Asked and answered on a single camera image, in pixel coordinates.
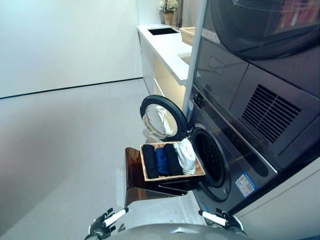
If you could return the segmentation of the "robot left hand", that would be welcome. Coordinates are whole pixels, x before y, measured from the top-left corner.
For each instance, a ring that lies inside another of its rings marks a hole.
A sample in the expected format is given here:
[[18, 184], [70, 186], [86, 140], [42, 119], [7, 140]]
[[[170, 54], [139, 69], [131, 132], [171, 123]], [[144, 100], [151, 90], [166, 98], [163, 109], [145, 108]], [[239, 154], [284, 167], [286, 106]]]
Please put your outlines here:
[[116, 229], [112, 226], [119, 218], [127, 214], [128, 207], [121, 209], [120, 211], [113, 213], [113, 208], [104, 212], [101, 216], [96, 218], [92, 224], [88, 227], [88, 235], [85, 240], [105, 240], [111, 236], [112, 231]]

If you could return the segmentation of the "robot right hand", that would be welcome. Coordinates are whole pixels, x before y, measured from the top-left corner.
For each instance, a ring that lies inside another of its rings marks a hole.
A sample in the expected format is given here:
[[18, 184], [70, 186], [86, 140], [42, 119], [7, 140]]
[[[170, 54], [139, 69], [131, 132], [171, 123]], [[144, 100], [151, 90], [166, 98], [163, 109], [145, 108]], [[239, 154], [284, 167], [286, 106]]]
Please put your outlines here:
[[216, 225], [219, 225], [224, 230], [238, 235], [247, 236], [247, 234], [244, 231], [243, 224], [236, 216], [231, 215], [225, 211], [220, 211], [219, 213], [220, 214], [212, 214], [202, 209], [198, 211], [198, 214], [200, 216], [212, 221]]

